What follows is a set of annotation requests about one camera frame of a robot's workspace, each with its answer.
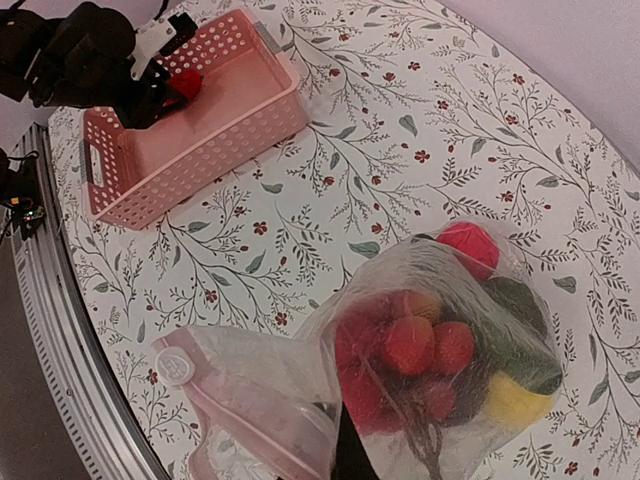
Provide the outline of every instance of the metal table edge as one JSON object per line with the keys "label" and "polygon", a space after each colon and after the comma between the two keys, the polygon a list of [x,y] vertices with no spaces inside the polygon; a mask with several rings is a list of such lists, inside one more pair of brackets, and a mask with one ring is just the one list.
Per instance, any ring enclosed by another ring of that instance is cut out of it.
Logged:
{"label": "metal table edge", "polygon": [[36,353],[60,417],[93,480],[169,480],[131,410],[90,322],[61,224],[48,131],[34,125],[45,224],[12,248]]}

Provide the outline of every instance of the pink ball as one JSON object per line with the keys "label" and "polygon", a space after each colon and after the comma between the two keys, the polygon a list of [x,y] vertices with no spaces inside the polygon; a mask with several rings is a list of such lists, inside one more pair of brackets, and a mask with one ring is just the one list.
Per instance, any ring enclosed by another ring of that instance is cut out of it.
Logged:
{"label": "pink ball", "polygon": [[437,240],[466,255],[458,260],[478,281],[488,280],[498,266],[500,250],[487,231],[474,223],[454,223]]}

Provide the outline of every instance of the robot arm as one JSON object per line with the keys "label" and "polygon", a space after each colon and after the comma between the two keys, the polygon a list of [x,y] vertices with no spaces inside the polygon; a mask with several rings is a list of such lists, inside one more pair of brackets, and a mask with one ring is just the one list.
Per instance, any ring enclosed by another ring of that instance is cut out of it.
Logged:
{"label": "robot arm", "polygon": [[177,92],[154,59],[195,35],[187,14],[136,32],[116,10],[84,2],[65,19],[0,10],[0,93],[36,107],[113,107],[125,128],[145,129]]}

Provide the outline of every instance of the white wall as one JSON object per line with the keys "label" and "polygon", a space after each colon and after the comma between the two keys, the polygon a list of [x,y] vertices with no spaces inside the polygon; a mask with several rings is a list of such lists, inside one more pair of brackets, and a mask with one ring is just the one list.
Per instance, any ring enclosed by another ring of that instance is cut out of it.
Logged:
{"label": "white wall", "polygon": [[[179,1],[171,0],[171,5]],[[640,166],[640,2],[441,1],[522,58]],[[11,3],[0,0],[1,6]],[[25,8],[45,16],[67,15],[78,3],[80,0],[29,0]],[[119,9],[140,24],[155,14],[161,0],[96,3]],[[0,113],[0,145],[7,148],[26,130],[34,112],[29,105],[0,98]]]}

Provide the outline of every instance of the red fruit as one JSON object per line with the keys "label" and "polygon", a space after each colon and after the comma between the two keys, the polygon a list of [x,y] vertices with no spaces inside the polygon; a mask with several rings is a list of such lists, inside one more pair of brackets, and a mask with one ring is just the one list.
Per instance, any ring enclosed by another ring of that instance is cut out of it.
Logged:
{"label": "red fruit", "polygon": [[442,422],[453,410],[456,390],[446,381],[430,381],[424,387],[427,412],[436,422]]}
{"label": "red fruit", "polygon": [[433,327],[422,317],[404,317],[391,327],[384,343],[384,363],[404,375],[420,375],[433,363]]}
{"label": "red fruit", "polygon": [[335,355],[339,369],[380,352],[390,321],[389,312],[389,299],[378,295],[347,307],[337,320]]}
{"label": "red fruit", "polygon": [[354,425],[360,431],[373,431],[385,407],[382,392],[369,373],[360,367],[350,367],[338,374],[342,400]]}
{"label": "red fruit", "polygon": [[167,81],[167,84],[178,90],[188,101],[191,101],[200,93],[202,79],[202,75],[195,70],[185,70],[182,73],[174,74]]}
{"label": "red fruit", "polygon": [[487,231],[474,223],[454,223],[437,240],[464,253],[460,263],[478,281],[488,280],[498,266],[500,250]]}
{"label": "red fruit", "polygon": [[391,317],[423,317],[436,323],[442,312],[440,295],[433,292],[401,290],[391,295]]}
{"label": "red fruit", "polygon": [[455,375],[469,366],[475,342],[467,325],[461,322],[444,322],[433,327],[433,333],[436,352],[432,372]]}

